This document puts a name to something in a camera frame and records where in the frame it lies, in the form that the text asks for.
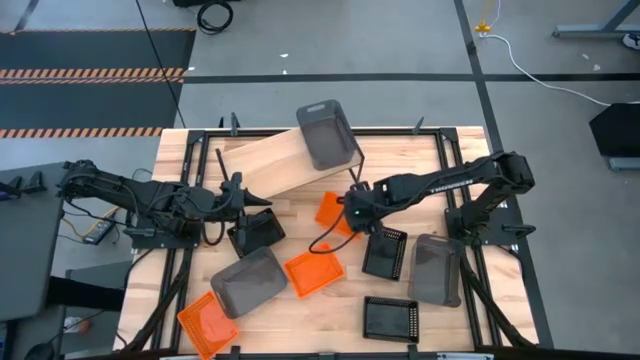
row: power cord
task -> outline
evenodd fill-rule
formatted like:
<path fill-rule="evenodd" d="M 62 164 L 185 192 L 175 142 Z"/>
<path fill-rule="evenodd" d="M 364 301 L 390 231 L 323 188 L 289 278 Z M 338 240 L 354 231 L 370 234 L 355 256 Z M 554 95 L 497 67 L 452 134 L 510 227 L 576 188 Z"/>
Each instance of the power cord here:
<path fill-rule="evenodd" d="M 142 24 L 144 25 L 144 31 L 147 33 L 147 37 L 149 38 L 149 42 L 151 43 L 151 48 L 153 49 L 153 53 L 156 56 L 156 60 L 158 61 L 158 66 L 160 66 L 160 71 L 162 71 L 162 77 L 164 78 L 165 83 L 167 83 L 167 87 L 169 87 L 169 92 L 171 93 L 171 97 L 173 98 L 173 102 L 176 105 L 176 110 L 178 111 L 178 116 L 180 117 L 180 122 L 182 123 L 183 128 L 187 128 L 187 125 L 184 122 L 184 118 L 182 117 L 182 111 L 180 111 L 180 105 L 178 104 L 178 97 L 176 93 L 173 91 L 173 87 L 171 86 L 171 82 L 167 77 L 167 72 L 162 65 L 162 60 L 160 59 L 160 55 L 158 54 L 158 49 L 156 49 L 156 44 L 153 42 L 153 38 L 151 37 L 151 32 L 149 32 L 149 27 L 147 26 L 147 20 L 144 18 L 144 14 L 142 13 L 142 7 L 140 6 L 140 1 L 136 0 L 136 5 L 138 5 L 138 12 L 140 13 L 140 18 L 142 19 Z"/>
<path fill-rule="evenodd" d="M 356 179 L 355 182 L 358 183 L 360 182 L 360 176 L 362 175 L 362 168 L 364 168 L 364 159 L 360 162 L 360 166 L 358 167 L 358 175 L 356 175 Z M 327 235 L 329 235 L 330 232 L 333 231 L 333 229 L 336 228 L 336 226 L 338 226 L 338 223 L 340 222 L 340 220 L 342 219 L 342 217 L 344 216 L 344 208 L 342 209 L 342 211 L 340 212 L 340 215 L 338 215 L 338 218 L 336 219 L 336 221 L 333 222 L 333 224 L 331 224 L 331 226 L 327 229 L 327 231 L 325 231 L 324 233 L 322 233 L 322 235 L 318 236 L 317 238 L 315 238 L 311 244 L 309 244 L 309 252 L 312 254 L 317 254 L 317 255 L 326 255 L 326 254 L 331 254 L 334 253 L 340 249 L 342 249 L 343 247 L 347 246 L 351 240 L 355 239 L 355 237 L 359 234 L 359 233 L 353 233 L 351 234 L 351 236 L 349 236 L 349 238 L 347 240 L 345 240 L 342 244 L 338 245 L 337 247 L 333 248 L 333 249 L 329 249 L 329 250 L 314 250 L 313 247 L 322 239 L 324 239 Z"/>
<path fill-rule="evenodd" d="M 578 91 L 567 89 L 567 88 L 563 88 L 563 87 L 560 87 L 560 86 L 553 86 L 553 85 L 546 84 L 546 83 L 538 80 L 537 78 L 535 78 L 533 75 L 529 74 L 525 69 L 523 69 L 520 65 L 518 65 L 518 63 L 516 63 L 515 59 L 513 58 L 513 51 L 511 49 L 511 43 L 509 43 L 509 40 L 507 40 L 504 37 L 499 36 L 499 35 L 487 35 L 487 33 L 489 31 L 491 31 L 491 28 L 493 28 L 494 24 L 500 18 L 500 9 L 501 9 L 501 7 L 502 7 L 502 1 L 498 0 L 498 12 L 497 12 L 497 15 L 496 15 L 496 19 L 491 23 L 489 28 L 483 27 L 483 24 L 486 25 L 486 23 L 484 22 L 484 19 L 481 21 L 481 23 L 478 26 L 476 26 L 476 31 L 479 32 L 480 38 L 482 38 L 482 39 L 497 39 L 497 40 L 500 40 L 503 43 L 507 44 L 507 49 L 509 50 L 509 58 L 511 59 L 511 63 L 513 64 L 513 66 L 516 69 L 518 69 L 521 73 L 526 75 L 529 79 L 531 79 L 531 80 L 535 81 L 536 83 L 546 87 L 547 89 L 564 91 L 564 92 L 568 92 L 570 94 L 578 95 L 578 96 L 580 96 L 582 98 L 585 98 L 585 99 L 591 101 L 594 104 L 598 104 L 598 105 L 601 105 L 601 106 L 611 106 L 611 104 L 609 104 L 609 103 L 605 103 L 605 102 L 596 100 L 596 99 L 594 99 L 594 98 L 592 98 L 592 97 L 590 97 L 588 95 L 585 95 L 583 93 L 580 93 Z M 640 101 L 632 101 L 632 102 L 628 102 L 627 104 L 640 104 Z"/>
<path fill-rule="evenodd" d="M 222 24 L 222 26 L 211 25 L 211 23 L 209 23 L 204 18 L 204 13 L 207 12 L 207 10 L 209 10 L 209 8 L 211 8 L 214 5 L 222 6 L 229 13 L 229 16 L 227 17 L 227 21 L 225 21 L 224 24 Z M 203 34 L 206 34 L 206 35 L 219 34 L 222 31 L 224 31 L 226 28 L 228 28 L 229 25 L 231 25 L 231 22 L 233 21 L 233 9 L 231 8 L 231 5 L 229 5 L 229 3 L 227 3 L 225 0 L 214 0 L 204 4 L 200 8 L 200 10 L 198 11 L 198 14 L 196 15 L 196 21 L 198 23 L 198 28 Z"/>

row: orange striped tape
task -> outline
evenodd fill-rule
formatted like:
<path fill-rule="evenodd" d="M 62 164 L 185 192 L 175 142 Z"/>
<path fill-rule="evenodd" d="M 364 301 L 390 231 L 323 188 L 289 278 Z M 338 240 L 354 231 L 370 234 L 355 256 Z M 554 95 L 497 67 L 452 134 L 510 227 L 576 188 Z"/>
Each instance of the orange striped tape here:
<path fill-rule="evenodd" d="M 24 29 L 19 31 L 6 32 L 15 35 L 23 32 L 117 32 L 117 31 L 146 31 L 145 28 L 129 29 Z M 196 31 L 195 28 L 156 28 L 149 31 Z"/>
<path fill-rule="evenodd" d="M 181 77 L 183 68 L 166 68 L 167 77 Z M 60 78 L 164 78 L 159 68 L 120 69 L 0 69 L 0 79 L 60 79 Z"/>
<path fill-rule="evenodd" d="M 167 78 L 169 82 L 184 83 L 183 78 Z M 127 83 L 158 83 L 164 78 L 109 78 L 109 79 L 0 79 L 0 85 L 27 84 L 127 84 Z"/>
<path fill-rule="evenodd" d="M 0 129 L 0 139 L 160 136 L 161 127 Z"/>

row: orange tray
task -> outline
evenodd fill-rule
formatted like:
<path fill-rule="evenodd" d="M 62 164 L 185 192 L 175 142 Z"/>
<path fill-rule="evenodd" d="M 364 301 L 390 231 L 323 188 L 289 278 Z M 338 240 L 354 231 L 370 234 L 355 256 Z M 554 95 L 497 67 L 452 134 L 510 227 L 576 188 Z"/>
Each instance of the orange tray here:
<path fill-rule="evenodd" d="M 178 321 L 202 360 L 213 358 L 216 352 L 238 336 L 238 329 L 224 315 L 212 291 L 180 311 Z"/>
<path fill-rule="evenodd" d="M 319 244 L 316 249 L 329 250 L 329 244 Z M 300 299 L 344 276 L 344 269 L 334 254 L 304 253 L 287 261 L 284 271 Z"/>
<path fill-rule="evenodd" d="M 320 208 L 318 209 L 318 213 L 316 214 L 316 222 L 320 224 L 325 229 L 328 229 L 336 222 L 338 216 L 340 216 L 340 212 L 344 205 L 338 204 L 338 195 L 336 193 L 327 192 L 324 194 L 322 198 L 322 203 L 320 204 Z M 347 220 L 343 216 L 338 225 L 333 228 L 333 231 L 340 233 L 342 235 L 351 236 L 353 235 L 353 231 L 347 224 Z"/>

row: black tray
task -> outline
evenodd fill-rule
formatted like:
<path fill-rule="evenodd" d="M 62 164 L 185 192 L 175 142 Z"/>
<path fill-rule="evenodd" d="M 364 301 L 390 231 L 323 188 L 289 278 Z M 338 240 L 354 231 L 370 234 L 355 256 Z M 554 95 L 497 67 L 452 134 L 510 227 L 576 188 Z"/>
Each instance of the black tray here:
<path fill-rule="evenodd" d="M 233 249 L 236 251 L 236 254 L 238 254 L 238 257 L 240 259 L 263 246 L 271 246 L 287 236 L 287 234 L 285 234 L 284 230 L 282 229 L 278 218 L 275 216 L 275 214 L 273 214 L 271 208 L 264 209 L 256 215 L 260 214 L 271 214 L 271 216 L 269 220 L 253 224 L 245 230 L 247 240 L 246 244 L 243 247 L 240 247 L 236 243 L 236 228 L 232 227 L 231 229 L 227 230 L 227 235 L 229 235 L 231 245 L 233 245 Z"/>
<path fill-rule="evenodd" d="M 429 234 L 418 237 L 413 247 L 409 298 L 435 305 L 458 307 L 461 242 Z"/>
<path fill-rule="evenodd" d="M 263 246 L 211 278 L 229 319 L 242 316 L 282 291 L 289 281 L 271 249 Z"/>
<path fill-rule="evenodd" d="M 366 339 L 418 343 L 418 302 L 365 296 L 362 336 Z"/>
<path fill-rule="evenodd" d="M 296 117 L 316 170 L 326 170 L 351 161 L 356 139 L 336 100 L 307 105 Z"/>
<path fill-rule="evenodd" d="M 398 281 L 402 271 L 407 233 L 383 228 L 382 236 L 370 236 L 362 272 Z"/>

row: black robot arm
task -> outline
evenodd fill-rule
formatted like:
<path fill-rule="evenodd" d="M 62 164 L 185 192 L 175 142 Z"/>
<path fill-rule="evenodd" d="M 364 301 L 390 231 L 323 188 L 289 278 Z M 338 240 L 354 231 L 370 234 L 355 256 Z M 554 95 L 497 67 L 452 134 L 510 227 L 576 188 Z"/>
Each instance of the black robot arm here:
<path fill-rule="evenodd" d="M 188 225 L 201 222 L 235 221 L 245 206 L 271 205 L 241 189 L 242 175 L 234 173 L 220 185 L 221 194 L 174 182 L 139 182 L 99 170 L 93 162 L 65 163 L 67 173 L 59 184 L 60 195 L 71 202 L 98 198 L 131 211 L 154 225 L 149 233 L 164 231 L 176 237 L 187 235 Z M 140 229 L 128 229 L 136 234 Z"/>
<path fill-rule="evenodd" d="M 489 186 L 461 207 L 463 225 L 479 224 L 508 196 L 523 194 L 534 185 L 527 160 L 514 152 L 498 152 L 453 168 L 426 175 L 399 174 L 351 186 L 343 198 L 345 217 L 355 232 L 374 232 L 387 215 L 407 209 L 425 197 L 472 184 Z"/>

